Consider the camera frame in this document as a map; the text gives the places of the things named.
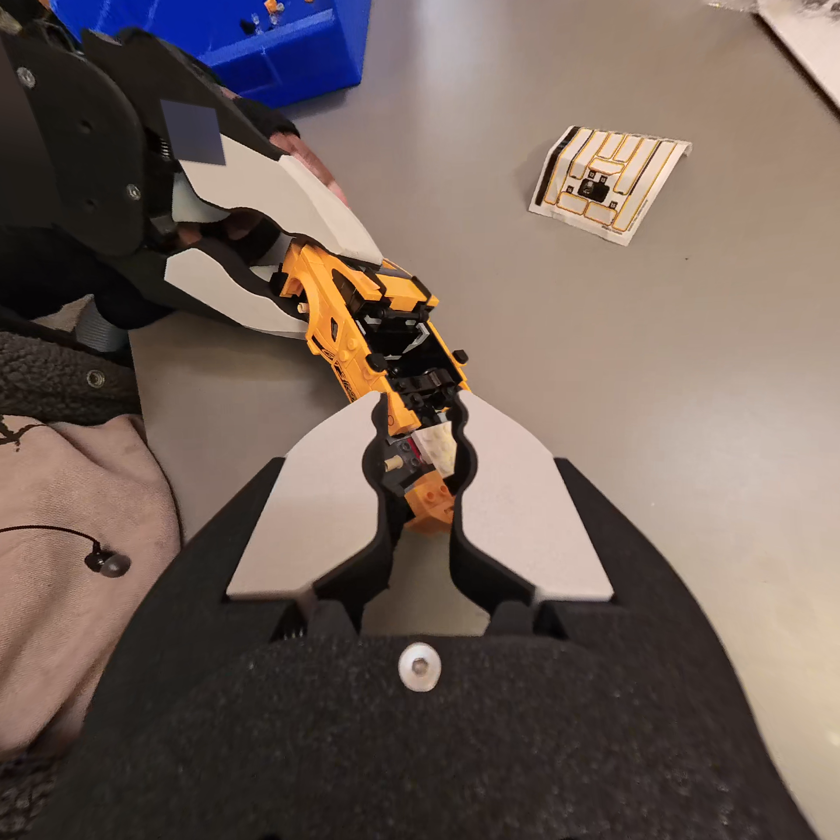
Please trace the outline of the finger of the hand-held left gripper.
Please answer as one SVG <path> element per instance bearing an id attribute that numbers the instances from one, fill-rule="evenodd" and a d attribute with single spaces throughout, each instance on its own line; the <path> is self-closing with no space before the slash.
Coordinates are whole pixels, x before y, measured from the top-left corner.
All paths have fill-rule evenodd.
<path id="1" fill-rule="evenodd" d="M 242 327 L 281 338 L 306 338 L 307 323 L 284 309 L 269 282 L 221 241 L 201 238 L 171 255 L 164 281 Z"/>
<path id="2" fill-rule="evenodd" d="M 179 160 L 205 204 L 225 211 L 248 209 L 283 232 L 308 238 L 334 256 L 380 265 L 383 255 L 355 214 L 288 154 L 278 160 L 222 135 L 225 164 Z"/>

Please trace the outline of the black wired earphone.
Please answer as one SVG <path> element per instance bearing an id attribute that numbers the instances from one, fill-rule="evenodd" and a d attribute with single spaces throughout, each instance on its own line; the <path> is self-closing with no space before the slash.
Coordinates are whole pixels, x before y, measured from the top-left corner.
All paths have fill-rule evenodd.
<path id="1" fill-rule="evenodd" d="M 73 528 L 45 524 L 21 524 L 1 528 L 2 534 L 22 531 L 57 532 L 69 534 L 70 536 L 79 537 L 80 539 L 89 541 L 91 544 L 91 551 L 85 557 L 84 563 L 91 572 L 99 574 L 105 578 L 117 579 L 122 577 L 129 572 L 132 565 L 131 559 L 128 556 L 111 550 L 106 545 L 103 545 L 98 539 Z"/>

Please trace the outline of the loose small lego pieces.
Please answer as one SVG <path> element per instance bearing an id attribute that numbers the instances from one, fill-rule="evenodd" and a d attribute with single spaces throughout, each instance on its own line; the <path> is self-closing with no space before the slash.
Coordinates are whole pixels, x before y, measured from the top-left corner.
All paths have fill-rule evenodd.
<path id="1" fill-rule="evenodd" d="M 239 26 L 248 36 L 263 35 L 280 28 L 302 25 L 320 10 L 319 2 L 247 2 L 245 11 L 239 16 Z"/>

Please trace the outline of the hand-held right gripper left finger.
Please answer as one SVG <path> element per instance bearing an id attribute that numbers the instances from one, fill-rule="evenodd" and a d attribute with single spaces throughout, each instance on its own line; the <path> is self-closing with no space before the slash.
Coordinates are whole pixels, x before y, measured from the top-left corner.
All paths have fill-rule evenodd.
<path id="1" fill-rule="evenodd" d="M 362 629 L 394 561 L 382 484 L 386 427 L 386 397 L 372 392 L 289 450 L 227 585 L 229 600 L 289 601 L 307 619 L 336 602 Z"/>

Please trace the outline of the blue plastic bin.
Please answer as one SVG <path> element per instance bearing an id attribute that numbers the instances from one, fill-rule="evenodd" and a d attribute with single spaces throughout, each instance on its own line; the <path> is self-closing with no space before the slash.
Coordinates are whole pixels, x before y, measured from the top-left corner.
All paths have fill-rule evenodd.
<path id="1" fill-rule="evenodd" d="M 239 16 L 254 1 L 55 1 L 75 35 L 112 37 L 129 27 L 169 41 L 210 67 L 237 94 L 279 108 L 358 85 L 370 1 L 319 2 L 302 25 L 246 35 Z"/>

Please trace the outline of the white sticker sheet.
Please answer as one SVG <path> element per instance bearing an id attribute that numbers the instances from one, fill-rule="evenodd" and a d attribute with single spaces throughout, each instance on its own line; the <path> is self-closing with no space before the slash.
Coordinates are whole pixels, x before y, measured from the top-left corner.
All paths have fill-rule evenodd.
<path id="1" fill-rule="evenodd" d="M 528 210 L 627 246 L 688 141 L 570 126 L 550 147 Z"/>

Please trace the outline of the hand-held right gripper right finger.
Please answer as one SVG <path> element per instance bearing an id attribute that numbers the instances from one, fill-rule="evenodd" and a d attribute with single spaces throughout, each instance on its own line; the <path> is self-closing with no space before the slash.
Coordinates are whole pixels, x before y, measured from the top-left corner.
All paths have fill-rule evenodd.
<path id="1" fill-rule="evenodd" d="M 450 576 L 492 615 L 504 602 L 607 603 L 613 585 L 554 457 L 475 393 L 450 411 L 456 442 Z"/>

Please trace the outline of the yellow lego car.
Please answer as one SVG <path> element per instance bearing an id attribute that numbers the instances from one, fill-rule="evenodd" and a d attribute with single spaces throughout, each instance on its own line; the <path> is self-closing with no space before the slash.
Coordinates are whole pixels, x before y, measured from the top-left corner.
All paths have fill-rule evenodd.
<path id="1" fill-rule="evenodd" d="M 415 532 L 451 529 L 456 444 L 450 411 L 469 390 L 468 354 L 433 324 L 437 297 L 389 259 L 381 266 L 294 239 L 270 295 L 306 323 L 309 350 L 326 361 L 350 403 L 385 405 L 383 484 Z"/>

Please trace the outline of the person's left hand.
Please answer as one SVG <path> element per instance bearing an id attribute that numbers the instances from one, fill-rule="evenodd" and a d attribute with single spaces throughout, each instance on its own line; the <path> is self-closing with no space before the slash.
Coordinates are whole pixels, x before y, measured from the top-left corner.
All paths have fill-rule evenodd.
<path id="1" fill-rule="evenodd" d="M 221 136 L 218 145 L 223 149 Z M 273 151 L 279 153 L 277 157 L 267 155 L 269 158 L 278 160 L 282 155 L 293 156 L 314 174 L 320 183 L 330 189 L 345 206 L 350 208 L 332 174 L 298 137 L 292 134 L 276 133 L 271 137 L 269 145 Z M 192 161 L 182 157 L 178 158 L 180 159 Z M 222 164 L 215 162 L 209 164 L 224 165 L 225 159 Z M 179 243 L 183 246 L 194 245 L 201 238 L 214 238 L 229 244 L 230 247 L 239 246 L 245 250 L 249 236 L 256 234 L 264 236 L 264 239 L 257 239 L 258 244 L 255 246 L 254 254 L 244 257 L 244 261 L 250 265 L 267 264 L 266 255 L 275 247 L 280 236 L 295 237 L 283 232 L 262 213 L 248 209 L 230 212 L 205 204 L 194 193 L 185 174 L 180 175 L 173 184 L 172 206 L 176 234 Z M 318 245 L 308 238 L 298 237 Z"/>

